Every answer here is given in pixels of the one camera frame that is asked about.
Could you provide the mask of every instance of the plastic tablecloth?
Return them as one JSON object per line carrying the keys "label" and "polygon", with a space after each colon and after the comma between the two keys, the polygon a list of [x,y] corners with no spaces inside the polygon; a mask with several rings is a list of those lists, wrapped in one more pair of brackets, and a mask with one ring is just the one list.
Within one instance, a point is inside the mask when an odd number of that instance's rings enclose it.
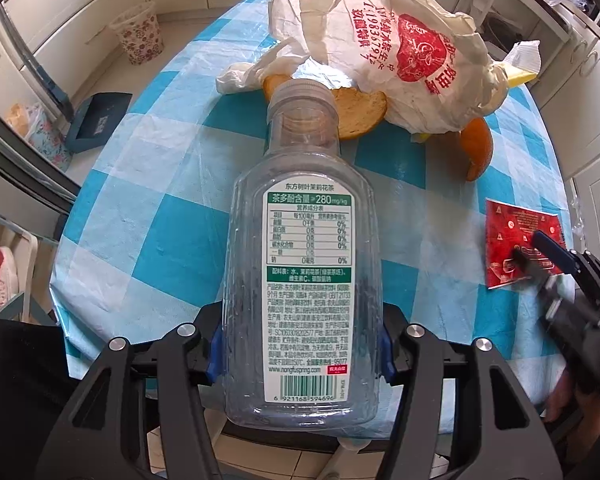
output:
{"label": "plastic tablecloth", "polygon": [[[232,189],[263,155],[267,104],[261,91],[221,96],[215,78],[275,44],[267,33],[267,2],[244,0],[174,57],[88,174],[50,284],[73,376],[85,373],[110,338],[160,338],[222,297]],[[304,74],[328,80],[311,62]],[[342,155],[375,192],[384,300],[440,338],[490,338],[539,403],[562,360],[538,329],[532,290],[484,285],[485,201],[558,214],[571,246],[568,205],[526,87],[511,89],[486,120],[493,160],[476,182],[464,181],[466,166],[446,136],[415,144],[387,122],[343,142]],[[572,294],[573,280],[562,282]],[[207,406],[221,407],[220,388],[205,389]],[[387,438],[400,390],[382,382],[378,416],[332,434]],[[452,428],[453,390],[445,381],[441,431]]]}

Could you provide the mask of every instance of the red packet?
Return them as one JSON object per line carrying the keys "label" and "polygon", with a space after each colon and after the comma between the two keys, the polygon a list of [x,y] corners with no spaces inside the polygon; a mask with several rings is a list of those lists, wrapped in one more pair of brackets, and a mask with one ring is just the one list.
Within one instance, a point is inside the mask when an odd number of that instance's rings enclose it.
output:
{"label": "red packet", "polygon": [[508,285],[526,277],[511,259],[516,246],[548,272],[562,273],[531,245],[531,235],[536,230],[541,230],[566,248],[558,215],[487,199],[487,288]]}

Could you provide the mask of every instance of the plastic bottle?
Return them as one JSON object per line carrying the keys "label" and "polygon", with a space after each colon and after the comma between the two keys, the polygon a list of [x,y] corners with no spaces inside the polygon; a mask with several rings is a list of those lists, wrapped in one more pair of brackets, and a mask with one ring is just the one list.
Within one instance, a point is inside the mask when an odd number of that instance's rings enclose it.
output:
{"label": "plastic bottle", "polygon": [[378,410],[382,290],[373,192],[340,158],[331,91],[295,79],[240,176],[224,288],[225,410],[235,424],[326,430]]}

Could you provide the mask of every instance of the trash can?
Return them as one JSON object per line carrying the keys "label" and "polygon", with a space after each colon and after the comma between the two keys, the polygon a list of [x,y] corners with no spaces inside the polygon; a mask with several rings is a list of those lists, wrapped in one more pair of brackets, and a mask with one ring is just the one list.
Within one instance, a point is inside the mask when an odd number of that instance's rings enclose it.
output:
{"label": "trash can", "polygon": [[129,61],[140,65],[158,56],[164,49],[160,25],[155,15],[155,2],[146,2],[127,9],[109,23]]}

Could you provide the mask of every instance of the bottle label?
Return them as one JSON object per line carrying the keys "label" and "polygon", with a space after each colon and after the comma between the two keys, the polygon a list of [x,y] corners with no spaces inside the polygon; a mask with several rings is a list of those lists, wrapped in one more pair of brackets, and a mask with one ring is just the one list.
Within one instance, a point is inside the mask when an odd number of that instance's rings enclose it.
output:
{"label": "bottle label", "polygon": [[334,180],[295,176],[262,202],[262,359],[266,402],[349,396],[355,204]]}

